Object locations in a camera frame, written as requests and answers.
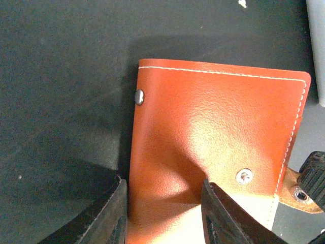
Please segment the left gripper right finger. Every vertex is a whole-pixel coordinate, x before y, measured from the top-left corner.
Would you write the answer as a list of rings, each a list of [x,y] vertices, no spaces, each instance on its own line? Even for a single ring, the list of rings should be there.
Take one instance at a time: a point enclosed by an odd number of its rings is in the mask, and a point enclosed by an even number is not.
[[[286,243],[207,179],[203,182],[201,213],[205,243]]]

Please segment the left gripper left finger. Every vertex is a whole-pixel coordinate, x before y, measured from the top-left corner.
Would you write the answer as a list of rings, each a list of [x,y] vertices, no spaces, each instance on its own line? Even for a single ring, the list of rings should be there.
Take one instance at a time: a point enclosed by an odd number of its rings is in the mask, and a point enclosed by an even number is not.
[[[127,182],[120,177],[74,219],[39,243],[125,243]]]

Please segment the brown leather card holder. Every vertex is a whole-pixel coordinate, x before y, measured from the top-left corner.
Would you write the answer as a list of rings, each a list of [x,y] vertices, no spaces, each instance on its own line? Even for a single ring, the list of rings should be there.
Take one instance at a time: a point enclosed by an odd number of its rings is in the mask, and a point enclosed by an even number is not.
[[[306,72],[142,59],[137,79],[126,243],[204,243],[201,192],[216,183],[271,229],[291,194],[287,164],[311,77]]]

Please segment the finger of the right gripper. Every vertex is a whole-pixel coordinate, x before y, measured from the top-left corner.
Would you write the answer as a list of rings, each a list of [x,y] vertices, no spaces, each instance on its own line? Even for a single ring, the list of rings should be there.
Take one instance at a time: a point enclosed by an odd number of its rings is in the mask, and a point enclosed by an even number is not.
[[[312,152],[299,173],[298,185],[324,211],[324,151]]]

